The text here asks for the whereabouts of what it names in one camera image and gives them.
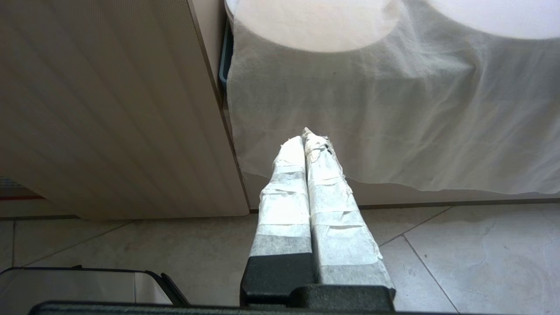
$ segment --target tile floor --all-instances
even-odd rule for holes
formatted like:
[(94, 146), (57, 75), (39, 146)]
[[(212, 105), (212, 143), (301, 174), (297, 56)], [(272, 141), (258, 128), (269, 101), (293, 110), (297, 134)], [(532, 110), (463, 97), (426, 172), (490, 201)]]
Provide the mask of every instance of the tile floor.
[[(362, 212), (401, 311), (560, 313), (560, 205)], [(165, 272), (194, 304), (236, 305), (256, 215), (189, 220), (0, 221), (0, 269)]]

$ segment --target grout line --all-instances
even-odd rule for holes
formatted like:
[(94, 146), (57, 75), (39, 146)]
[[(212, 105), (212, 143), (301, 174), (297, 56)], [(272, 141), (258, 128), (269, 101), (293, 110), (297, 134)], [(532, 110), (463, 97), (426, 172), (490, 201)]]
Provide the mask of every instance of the grout line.
[(84, 243), (86, 243), (86, 242), (88, 242), (88, 241), (90, 241), (90, 240), (92, 240), (92, 239), (94, 239), (94, 238), (100, 237), (100, 236), (105, 235), (105, 234), (107, 234), (107, 233), (111, 233), (112, 231), (118, 230), (118, 229), (120, 229), (120, 228), (122, 228), (122, 227), (124, 227), (124, 226), (126, 226), (126, 225), (129, 225), (129, 224), (132, 223), (132, 222), (134, 222), (134, 221), (130, 221), (130, 222), (127, 222), (127, 223), (125, 223), (125, 224), (123, 224), (123, 225), (119, 225), (119, 226), (117, 226), (117, 227), (114, 228), (114, 229), (110, 229), (110, 230), (105, 231), (105, 232), (103, 232), (103, 233), (101, 233), (101, 234), (99, 234), (99, 235), (96, 235), (96, 236), (94, 236), (94, 237), (90, 237), (90, 238), (88, 238), (88, 239), (86, 239), (86, 240), (83, 240), (83, 241), (81, 241), (81, 242), (79, 242), (79, 243), (76, 243), (76, 244), (74, 244), (74, 245), (70, 245), (70, 246), (68, 246), (68, 247), (66, 247), (66, 248), (63, 248), (63, 249), (59, 250), (59, 251), (56, 251), (56, 252), (51, 253), (51, 254), (48, 254), (48, 255), (45, 256), (45, 257), (42, 257), (42, 258), (36, 259), (36, 260), (34, 260), (34, 261), (32, 261), (32, 262), (26, 263), (26, 264), (23, 265), (22, 267), (29, 266), (29, 265), (32, 264), (32, 263), (36, 263), (36, 262), (41, 261), (41, 260), (43, 260), (43, 259), (45, 259), (45, 258), (48, 258), (48, 257), (50, 257), (50, 256), (52, 256), (52, 255), (58, 254), (58, 253), (60, 253), (60, 252), (64, 252), (65, 250), (70, 249), (70, 248), (72, 248), (72, 247), (74, 247), (74, 246), (77, 246), (77, 245), (80, 245), (80, 244), (84, 244)]
[(16, 263), (16, 222), (12, 223), (12, 267), (15, 267)]
[(436, 282), (437, 286), (440, 287), (440, 290), (443, 292), (443, 294), (445, 295), (445, 297), (447, 298), (447, 300), (449, 301), (449, 303), (451, 303), (451, 305), (453, 306), (453, 308), (455, 308), (455, 310), (457, 311), (458, 314), (460, 314), (461, 312), (459, 312), (459, 310), (457, 309), (457, 307), (455, 306), (455, 304), (453, 304), (453, 301), (451, 301), (451, 299), (449, 298), (449, 296), (447, 295), (447, 293), (445, 292), (445, 290), (442, 288), (441, 284), (439, 282), (437, 282), (436, 277), (433, 276), (432, 272), (428, 269), (428, 266), (426, 266), (426, 264), (424, 263), (424, 261), (420, 258), (420, 255), (416, 252), (416, 249), (414, 249), (414, 247), (412, 247), (412, 244), (408, 241), (408, 238), (406, 236), (404, 236), (404, 240), (407, 241), (407, 244), (410, 246), (410, 248), (412, 249), (412, 251), (414, 252), (414, 254), (416, 255), (416, 257), (418, 258), (418, 260), (420, 260), (420, 263), (422, 263), (422, 266), (424, 266), (424, 268), (426, 269), (426, 271), (430, 274), (430, 276), (432, 277), (432, 279)]
[(449, 209), (451, 209), (451, 208), (453, 208), (453, 207), (454, 207), (454, 206), (450, 206), (449, 208), (447, 208), (447, 209), (441, 211), (440, 213), (436, 214), (435, 216), (430, 217), (429, 219), (427, 219), (427, 220), (425, 220), (425, 221), (423, 221), (423, 222), (418, 223), (417, 225), (411, 227), (410, 229), (408, 229), (408, 230), (406, 230), (406, 231), (400, 233), (399, 235), (397, 235), (397, 236), (395, 236), (395, 237), (393, 237), (393, 238), (391, 238), (391, 239), (389, 239), (389, 240), (384, 241), (383, 243), (379, 244), (379, 247), (381, 247), (381, 246), (383, 246), (383, 245), (385, 245), (385, 244), (387, 244), (387, 243), (389, 243), (389, 242), (391, 242), (391, 241), (393, 241), (393, 240), (396, 240), (397, 238), (399, 238), (399, 237), (401, 237), (401, 236), (404, 236), (404, 233), (410, 232), (411, 230), (413, 230), (413, 229), (419, 227), (420, 225), (422, 225), (422, 224), (424, 224), (424, 223), (426, 223), (426, 222), (432, 220), (432, 219), (435, 218), (436, 216), (439, 216), (439, 215), (443, 214), (445, 211), (447, 211), (447, 210), (449, 210)]

